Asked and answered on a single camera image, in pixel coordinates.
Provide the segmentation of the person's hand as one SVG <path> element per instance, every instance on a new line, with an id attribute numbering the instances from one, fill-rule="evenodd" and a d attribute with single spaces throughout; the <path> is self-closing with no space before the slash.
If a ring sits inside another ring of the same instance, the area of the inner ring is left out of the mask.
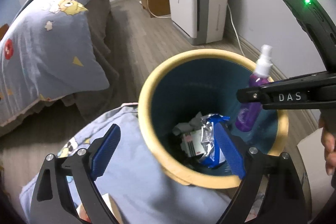
<path id="1" fill-rule="evenodd" d="M 335 137 L 327 129 L 327 125 L 322 114 L 319 117 L 318 126 L 319 128 L 322 128 L 321 143 L 324 147 L 326 173 L 329 176 L 332 176 L 336 167 Z"/>

